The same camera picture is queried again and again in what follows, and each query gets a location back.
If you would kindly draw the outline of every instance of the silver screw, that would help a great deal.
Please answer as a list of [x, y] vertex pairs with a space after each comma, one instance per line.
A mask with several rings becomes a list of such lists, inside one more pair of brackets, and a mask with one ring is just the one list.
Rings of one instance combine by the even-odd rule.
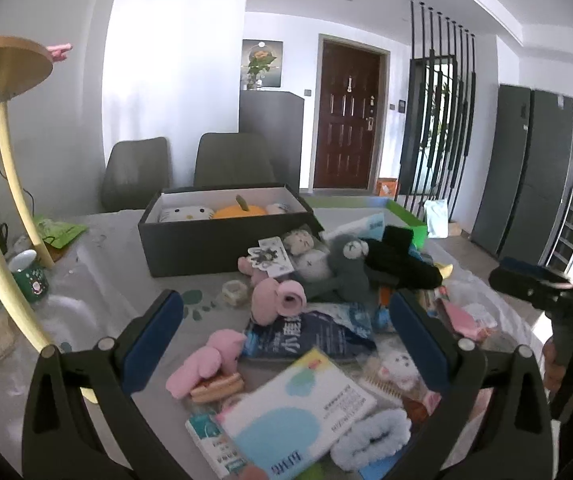
[[112, 337], [104, 337], [98, 341], [98, 348], [102, 351], [111, 350], [116, 345], [116, 340]]
[[533, 355], [533, 350], [526, 345], [520, 345], [518, 347], [518, 353], [525, 359], [529, 359]]
[[465, 352], [470, 352], [475, 348], [475, 343], [466, 337], [460, 339], [457, 345], [460, 347], [460, 350], [464, 350]]
[[40, 355], [44, 359], [48, 359], [49, 357], [53, 357], [55, 355], [55, 347], [53, 345], [45, 346], [42, 348]]

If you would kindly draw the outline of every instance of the green mug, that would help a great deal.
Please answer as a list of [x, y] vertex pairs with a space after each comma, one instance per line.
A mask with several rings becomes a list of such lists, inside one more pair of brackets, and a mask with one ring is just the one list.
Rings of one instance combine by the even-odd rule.
[[9, 270], [29, 303], [35, 303], [48, 292], [44, 267], [38, 264], [38, 254], [33, 249], [14, 256], [9, 262]]

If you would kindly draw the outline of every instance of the framed picture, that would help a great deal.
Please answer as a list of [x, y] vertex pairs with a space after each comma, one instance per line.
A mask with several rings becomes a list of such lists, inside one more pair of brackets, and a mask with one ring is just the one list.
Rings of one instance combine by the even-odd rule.
[[246, 90], [280, 88], [282, 85], [282, 42], [242, 40], [242, 87]]

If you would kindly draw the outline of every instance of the chair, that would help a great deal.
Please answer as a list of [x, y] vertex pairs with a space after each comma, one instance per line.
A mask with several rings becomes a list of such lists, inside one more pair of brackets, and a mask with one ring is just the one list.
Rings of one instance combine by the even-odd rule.
[[198, 146], [194, 186], [238, 186], [276, 182], [264, 137], [204, 134]]
[[145, 209], [169, 187], [169, 146], [165, 137], [123, 140], [111, 150], [100, 200], [108, 212]]

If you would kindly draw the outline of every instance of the gray cabinet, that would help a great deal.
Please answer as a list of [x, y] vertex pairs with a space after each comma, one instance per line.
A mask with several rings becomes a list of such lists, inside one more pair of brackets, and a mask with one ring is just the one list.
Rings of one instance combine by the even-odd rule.
[[546, 263], [573, 187], [573, 98], [501, 85], [487, 183], [471, 240]]
[[240, 92], [239, 131], [265, 137], [278, 182], [300, 189], [305, 100], [291, 92]]

